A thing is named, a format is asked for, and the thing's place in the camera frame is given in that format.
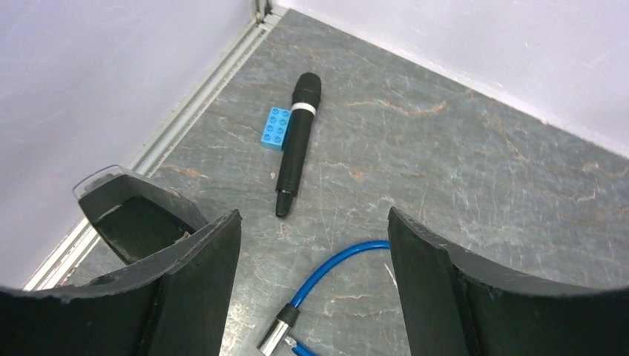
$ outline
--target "white ring on microphone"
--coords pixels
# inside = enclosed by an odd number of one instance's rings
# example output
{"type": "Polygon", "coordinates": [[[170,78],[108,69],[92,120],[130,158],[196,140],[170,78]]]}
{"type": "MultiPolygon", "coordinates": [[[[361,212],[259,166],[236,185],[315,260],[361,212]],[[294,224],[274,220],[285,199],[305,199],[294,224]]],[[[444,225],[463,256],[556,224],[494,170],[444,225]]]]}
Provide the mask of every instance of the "white ring on microphone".
{"type": "Polygon", "coordinates": [[[304,110],[308,110],[312,113],[312,115],[317,115],[317,109],[315,109],[314,106],[310,105],[307,102],[295,102],[293,104],[293,106],[291,106],[291,112],[297,110],[297,109],[304,109],[304,110]]]}

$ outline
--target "blue building block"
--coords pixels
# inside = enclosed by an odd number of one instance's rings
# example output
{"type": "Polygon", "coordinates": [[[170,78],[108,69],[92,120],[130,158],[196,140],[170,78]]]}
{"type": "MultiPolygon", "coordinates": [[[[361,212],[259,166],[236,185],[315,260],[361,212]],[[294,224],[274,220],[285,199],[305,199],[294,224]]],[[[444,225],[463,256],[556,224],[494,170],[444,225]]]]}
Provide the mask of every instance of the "blue building block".
{"type": "Polygon", "coordinates": [[[264,130],[260,137],[262,147],[273,151],[281,151],[290,119],[290,110],[271,107],[269,117],[266,119],[266,125],[264,125],[264,130]]]}

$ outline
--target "silver metal connector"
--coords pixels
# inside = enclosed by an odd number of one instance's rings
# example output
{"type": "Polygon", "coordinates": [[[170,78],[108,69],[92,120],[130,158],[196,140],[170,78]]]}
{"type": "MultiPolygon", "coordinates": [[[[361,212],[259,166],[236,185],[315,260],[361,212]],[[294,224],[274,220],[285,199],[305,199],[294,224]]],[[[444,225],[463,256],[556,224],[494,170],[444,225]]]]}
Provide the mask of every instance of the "silver metal connector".
{"type": "Polygon", "coordinates": [[[274,356],[285,342],[284,340],[290,331],[291,326],[289,324],[275,319],[263,339],[258,343],[257,350],[264,356],[274,356]]]}

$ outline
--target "gray marble surface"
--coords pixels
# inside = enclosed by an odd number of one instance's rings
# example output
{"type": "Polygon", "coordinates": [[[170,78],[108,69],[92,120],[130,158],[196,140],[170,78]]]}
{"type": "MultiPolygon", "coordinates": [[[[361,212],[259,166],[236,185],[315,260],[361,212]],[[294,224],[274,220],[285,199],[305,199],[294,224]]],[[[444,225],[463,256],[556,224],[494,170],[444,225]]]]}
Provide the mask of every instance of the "gray marble surface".
{"type": "MultiPolygon", "coordinates": [[[[392,205],[519,271],[629,284],[628,171],[624,158],[290,11],[154,178],[211,218],[240,210],[222,355],[255,355],[273,316],[319,264],[386,238],[392,205]],[[269,107],[289,107],[304,71],[320,75],[323,101],[300,196],[279,220],[281,154],[259,138],[269,107]]],[[[88,256],[77,275],[104,258],[88,256]]],[[[294,336],[320,355],[408,355],[391,270],[386,251],[338,267],[303,304],[294,336]]]]}

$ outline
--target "microphone head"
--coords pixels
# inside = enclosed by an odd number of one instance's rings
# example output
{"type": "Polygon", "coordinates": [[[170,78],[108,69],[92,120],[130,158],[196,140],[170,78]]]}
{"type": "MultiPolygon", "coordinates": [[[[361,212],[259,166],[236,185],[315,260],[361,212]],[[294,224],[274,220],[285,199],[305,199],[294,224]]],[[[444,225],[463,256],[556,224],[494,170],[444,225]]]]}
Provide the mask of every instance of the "microphone head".
{"type": "Polygon", "coordinates": [[[315,109],[321,102],[321,78],[314,73],[304,73],[297,80],[293,91],[293,104],[305,102],[315,109]]]}

